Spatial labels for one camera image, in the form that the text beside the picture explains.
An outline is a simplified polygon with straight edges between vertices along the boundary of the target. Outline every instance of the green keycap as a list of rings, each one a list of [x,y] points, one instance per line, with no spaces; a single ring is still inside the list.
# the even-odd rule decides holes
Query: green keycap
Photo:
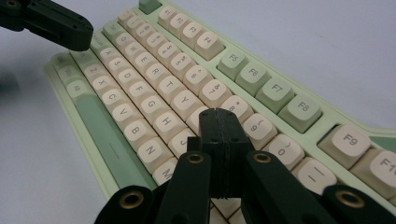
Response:
[[[139,9],[146,15],[153,12],[155,9],[159,8],[162,4],[158,0],[140,0]]]
[[[239,76],[236,78],[236,84],[242,87],[250,95],[255,96],[257,91],[270,79],[270,75],[262,65],[258,63],[248,63]]]
[[[96,95],[85,95],[76,108],[120,189],[137,185],[155,189],[149,172]]]
[[[294,91],[291,86],[276,77],[271,77],[256,95],[257,100],[276,114],[291,101],[293,97]]]
[[[236,50],[228,50],[221,58],[218,69],[230,79],[235,80],[247,63],[248,58],[245,54]]]
[[[279,116],[299,133],[311,127],[321,115],[320,107],[310,98],[297,95],[280,112]]]

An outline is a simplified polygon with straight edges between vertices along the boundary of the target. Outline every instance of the keyboard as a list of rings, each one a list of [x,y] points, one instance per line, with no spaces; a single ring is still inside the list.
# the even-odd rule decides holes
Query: keyboard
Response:
[[[221,107],[306,188],[347,184],[396,215],[395,130],[358,123],[170,1],[123,10],[45,71],[107,198],[169,180],[199,113]],[[238,199],[210,213],[244,223]]]

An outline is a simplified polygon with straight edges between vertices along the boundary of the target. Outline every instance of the cream keycap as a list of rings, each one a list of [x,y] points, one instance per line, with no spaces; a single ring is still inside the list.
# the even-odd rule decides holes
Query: cream keycap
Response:
[[[158,186],[162,185],[170,178],[172,178],[173,172],[175,171],[177,159],[172,157],[169,161],[164,162],[160,165],[153,173],[152,178]]]
[[[166,101],[166,103],[171,104],[175,96],[186,89],[186,86],[184,86],[177,77],[168,76],[158,84],[157,92]]]
[[[209,61],[224,50],[219,37],[212,32],[204,32],[197,40],[195,51]]]
[[[165,143],[187,128],[174,111],[167,111],[155,119],[153,125],[155,131]]]
[[[174,59],[172,59],[169,65],[169,71],[182,81],[187,71],[195,65],[196,62],[188,54],[179,53]]]
[[[310,157],[303,159],[292,173],[307,189],[319,195],[326,187],[337,183],[337,178],[327,167]]]
[[[243,100],[240,96],[233,95],[228,98],[222,105],[221,108],[229,110],[235,113],[239,122],[243,123],[247,118],[253,115],[253,109],[248,103]]]
[[[204,85],[212,79],[212,75],[204,67],[197,64],[186,73],[186,76],[183,77],[183,83],[190,91],[195,95],[198,95]]]
[[[189,90],[181,91],[171,102],[171,107],[184,121],[202,105],[202,101]]]
[[[180,53],[180,49],[172,42],[166,42],[158,49],[158,61],[169,68],[172,59]]]
[[[140,104],[139,109],[148,122],[152,124],[161,114],[171,110],[171,107],[159,95],[152,95]]]
[[[318,147],[349,169],[371,145],[367,134],[352,125],[339,125],[333,129]]]
[[[305,156],[303,149],[283,133],[277,135],[263,150],[274,154],[289,170]]]
[[[385,149],[370,149],[350,172],[385,199],[396,195],[396,153]]]
[[[199,134],[199,114],[204,110],[207,110],[209,107],[206,105],[202,105],[198,109],[196,109],[186,120],[187,125],[196,133]]]
[[[178,133],[172,140],[169,142],[169,149],[173,152],[173,154],[179,158],[183,153],[187,151],[187,138],[196,136],[191,129],[185,129]]]
[[[233,94],[222,82],[212,79],[207,82],[199,93],[199,98],[210,108],[221,106]]]
[[[133,121],[126,126],[123,133],[136,152],[148,140],[158,136],[145,119]]]
[[[158,14],[158,23],[165,29],[169,30],[169,23],[177,14],[177,10],[174,7],[166,6]]]
[[[205,30],[200,23],[196,21],[190,22],[186,27],[184,27],[180,40],[189,46],[190,49],[194,49],[195,44],[198,41],[198,37],[201,36],[204,31]]]
[[[137,156],[143,162],[149,173],[153,173],[160,165],[173,157],[163,140],[154,137],[144,143],[138,150]]]
[[[131,122],[143,118],[136,106],[131,102],[115,107],[111,112],[111,116],[117,122],[121,130],[124,130]]]
[[[242,127],[256,150],[261,150],[277,135],[274,124],[258,113],[250,116]]]
[[[183,13],[177,13],[169,23],[169,33],[180,39],[183,33],[184,27],[190,23],[190,18]]]

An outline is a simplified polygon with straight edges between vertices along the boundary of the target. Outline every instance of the function key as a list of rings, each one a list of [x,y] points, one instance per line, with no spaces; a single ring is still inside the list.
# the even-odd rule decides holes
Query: function key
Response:
[[[320,106],[310,98],[297,95],[279,116],[299,133],[305,133],[321,116]]]
[[[184,27],[186,27],[189,23],[190,18],[187,15],[178,13],[169,23],[169,33],[180,39]]]
[[[352,125],[333,129],[318,147],[349,169],[371,145],[370,138]]]
[[[169,29],[169,23],[177,14],[177,10],[174,7],[166,6],[161,10],[160,14],[158,14],[158,23],[165,30]]]
[[[271,77],[262,89],[257,92],[256,99],[274,113],[278,113],[294,97],[291,86],[276,77]]]
[[[222,56],[218,69],[231,80],[235,80],[236,76],[248,64],[248,58],[239,51],[228,50]]]
[[[212,32],[204,32],[197,40],[195,51],[209,61],[224,50],[219,37]]]
[[[185,43],[190,49],[195,48],[195,44],[198,40],[198,37],[204,33],[204,29],[201,24],[196,21],[190,22],[186,27],[184,27],[183,32],[181,33],[181,41]]]
[[[396,154],[370,149],[350,170],[385,199],[396,195]]]
[[[235,82],[250,95],[255,96],[262,85],[270,78],[267,69],[261,64],[248,63],[239,73]]]

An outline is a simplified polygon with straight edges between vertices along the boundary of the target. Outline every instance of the keycap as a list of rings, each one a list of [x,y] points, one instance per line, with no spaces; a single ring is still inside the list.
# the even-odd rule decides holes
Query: keycap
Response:
[[[310,157],[303,159],[292,173],[307,189],[319,195],[326,187],[337,183],[337,178],[327,167]]]
[[[248,103],[243,100],[240,96],[232,95],[222,105],[221,108],[233,112],[239,119],[239,122],[243,123],[247,118],[253,115],[253,109]]]
[[[164,7],[160,14],[158,14],[158,23],[165,29],[169,30],[169,23],[175,17],[177,11],[174,7],[166,6]]]
[[[120,188],[132,184],[146,186],[149,189],[156,188],[151,178],[145,175],[131,175],[133,171],[146,173],[146,176],[149,176],[149,173],[131,150],[122,132],[97,96],[84,97],[76,102],[76,109],[105,159],[106,165],[113,171],[112,175]]]
[[[386,199],[396,195],[396,154],[373,148],[350,170]]]
[[[154,89],[157,89],[160,82],[169,76],[172,74],[161,63],[155,63],[146,71],[145,79]]]
[[[174,111],[167,111],[154,120],[153,128],[165,143],[187,128]]]
[[[197,64],[183,77],[183,83],[190,91],[198,95],[204,85],[212,79],[212,75],[204,67]]]
[[[145,51],[146,51],[145,48],[139,42],[132,42],[131,44],[127,45],[124,49],[125,58],[130,63],[133,63],[136,57]]]
[[[179,53],[174,59],[172,59],[169,65],[169,71],[182,81],[187,71],[195,65],[196,62],[188,54]]]
[[[112,89],[102,95],[102,102],[109,111],[112,111],[118,104],[123,104],[128,101],[126,94],[120,88]]]
[[[123,133],[135,151],[149,139],[158,136],[145,119],[138,119],[130,123]]]
[[[183,14],[183,13],[177,13],[174,18],[169,22],[169,29],[168,31],[180,39],[181,33],[184,30],[184,27],[186,27],[190,23],[190,18]]]
[[[303,149],[283,133],[277,135],[263,150],[277,156],[290,171],[305,156]]]
[[[250,116],[242,127],[256,150],[261,150],[277,135],[275,126],[265,116],[258,113]]]
[[[277,77],[271,77],[257,92],[256,99],[274,113],[278,113],[294,97],[289,84]]]
[[[227,50],[221,57],[218,69],[231,80],[235,80],[236,76],[248,64],[248,58],[244,53],[236,50]]]
[[[371,140],[367,134],[347,124],[334,128],[318,147],[349,169],[370,145]]]
[[[169,149],[171,149],[173,154],[177,158],[179,158],[183,153],[187,151],[187,138],[193,136],[196,135],[190,129],[185,129],[181,131],[169,142]]]
[[[202,101],[189,90],[181,91],[171,102],[171,107],[184,121],[202,105]]]
[[[139,106],[140,111],[150,124],[164,112],[171,110],[169,105],[159,95],[146,98]]]
[[[171,104],[173,98],[186,89],[186,86],[184,86],[177,77],[168,76],[158,84],[157,92],[166,101],[166,103]]]
[[[139,41],[139,43],[142,43],[142,45],[145,48],[147,48],[148,47],[147,39],[154,32],[155,32],[155,30],[154,30],[154,28],[152,28],[151,25],[149,25],[147,23],[143,23],[136,29],[136,37],[135,38],[137,41]]]
[[[158,60],[166,68],[169,68],[172,59],[174,59],[180,52],[180,49],[174,43],[166,42],[158,49]]]
[[[136,14],[132,11],[131,8],[127,8],[125,10],[123,10],[119,17],[118,17],[118,22],[119,24],[121,24],[122,26],[126,25],[126,22],[131,19],[133,16],[135,16]]]
[[[218,107],[233,94],[217,79],[207,82],[199,93],[199,98],[210,108]]]
[[[279,116],[299,133],[305,133],[321,116],[320,106],[310,98],[297,95],[280,112]]]
[[[145,74],[149,67],[157,62],[157,59],[146,51],[137,55],[134,59],[133,65],[140,74]]]
[[[173,172],[175,171],[177,159],[175,157],[169,159],[159,166],[153,173],[152,178],[158,186],[162,185],[166,181],[172,178]]]
[[[190,49],[194,49],[198,41],[198,37],[201,36],[204,31],[205,30],[200,23],[192,21],[184,27],[180,40],[189,46]]]
[[[199,114],[204,110],[207,110],[209,107],[203,105],[196,109],[188,118],[186,123],[189,127],[196,133],[199,134]]]
[[[140,105],[142,101],[151,95],[156,95],[157,92],[146,81],[138,81],[132,84],[127,94],[136,105]]]
[[[113,109],[111,116],[117,122],[121,130],[124,130],[128,124],[143,116],[131,102],[120,104]]]
[[[100,76],[96,78],[92,82],[93,89],[96,91],[96,93],[99,96],[102,96],[106,91],[109,91],[111,89],[117,88],[118,84],[114,79],[107,75],[107,76]]]
[[[235,82],[250,95],[256,96],[260,88],[270,79],[270,75],[259,63],[248,63],[236,77]]]
[[[173,155],[161,138],[154,137],[137,150],[137,156],[148,169],[148,172],[152,174],[160,165],[171,159]]]
[[[168,40],[163,36],[163,34],[155,32],[148,37],[146,40],[148,51],[154,55],[154,57],[158,56],[158,49]]]
[[[198,37],[197,43],[195,45],[195,51],[207,61],[213,59],[223,50],[224,45],[222,44],[219,37],[208,31],[204,32],[200,37]]]

